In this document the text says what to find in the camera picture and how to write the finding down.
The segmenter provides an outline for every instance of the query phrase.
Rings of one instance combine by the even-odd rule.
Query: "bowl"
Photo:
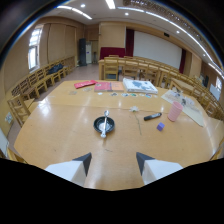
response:
[[[104,129],[104,122],[105,122],[105,117],[98,117],[93,122],[94,129],[101,133]],[[114,126],[115,126],[114,120],[110,117],[107,117],[106,132],[112,131],[114,129]]]

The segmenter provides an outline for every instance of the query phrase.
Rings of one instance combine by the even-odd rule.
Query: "wooden table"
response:
[[[184,113],[171,122],[167,118],[171,104],[160,97],[166,89],[158,88],[158,95],[152,98],[122,97],[121,93],[110,96],[108,92],[98,95],[94,86],[89,86],[89,92],[76,90],[74,83],[80,81],[60,84],[23,125],[14,147],[29,164],[45,169],[91,152],[84,187],[131,189],[144,185],[136,152],[187,167],[208,161],[223,138],[223,122],[209,118],[196,100],[196,106],[203,111],[204,127]],[[140,111],[130,112],[131,106]],[[115,129],[103,139],[93,122],[106,109],[115,121]],[[162,112],[162,116],[143,120],[155,112]],[[165,124],[162,132],[156,129],[159,122]]]
[[[188,95],[191,95],[194,87],[191,86],[191,85],[188,85],[187,83],[183,82],[183,81],[180,81],[178,79],[175,79],[175,78],[171,78],[171,82],[173,81],[173,83],[177,84],[178,86],[180,86],[180,88],[183,90],[183,92],[185,94],[188,94]]]
[[[99,62],[99,80],[104,80],[104,60],[100,60]],[[144,62],[139,62],[139,69],[147,69],[149,63],[144,63]],[[118,66],[120,67],[124,67],[125,65],[125,58],[118,58]],[[152,69],[157,69],[158,70],[158,78],[157,81],[155,83],[155,86],[160,86],[161,82],[160,82],[160,76],[161,74],[163,74],[163,72],[168,72],[168,70],[164,69],[164,68],[160,68],[159,66],[150,64],[150,67]]]

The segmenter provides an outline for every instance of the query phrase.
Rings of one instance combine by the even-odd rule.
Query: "floor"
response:
[[[62,78],[60,82],[56,82],[54,86],[49,86],[47,92],[40,92],[40,98],[35,99],[35,102],[42,101],[48,94],[50,94],[58,85],[64,81],[70,80],[98,80],[99,79],[99,65],[98,64],[88,64],[83,67],[76,67],[73,69],[73,72],[67,75],[65,78]],[[119,81],[123,81],[122,75],[119,75]],[[14,121],[7,139],[9,141],[9,148],[14,151],[16,154],[19,153],[14,148],[14,143],[16,141],[17,135],[19,134],[21,127]]]

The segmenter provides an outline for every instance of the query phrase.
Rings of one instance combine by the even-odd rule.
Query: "ceiling light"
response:
[[[90,16],[86,15],[85,13],[83,13],[82,15],[85,16],[88,19],[92,19]]]
[[[69,6],[58,6],[57,8],[59,8],[59,9],[69,9],[69,10],[72,9],[72,7],[69,7]]]
[[[144,10],[141,9],[135,9],[135,8],[126,8],[126,7],[117,7],[118,9],[125,9],[125,10],[133,10],[137,12],[144,12]]]
[[[72,8],[72,11],[75,11],[75,12],[77,12],[77,13],[79,13],[79,14],[83,14],[83,12],[81,12],[80,10],[75,9],[75,8]]]
[[[165,19],[164,17],[159,16],[159,15],[157,15],[157,14],[154,14],[154,13],[151,13],[151,12],[146,12],[146,13],[149,14],[149,15],[152,15],[152,16],[156,16],[156,17],[158,17],[158,18],[160,18],[160,19],[163,19],[163,20],[165,20],[165,21],[169,21],[168,19]]]
[[[106,2],[110,9],[115,9],[114,0],[106,0]]]

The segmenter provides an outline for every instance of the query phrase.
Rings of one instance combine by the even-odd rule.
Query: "door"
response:
[[[91,42],[86,42],[86,63],[92,63],[92,44]]]

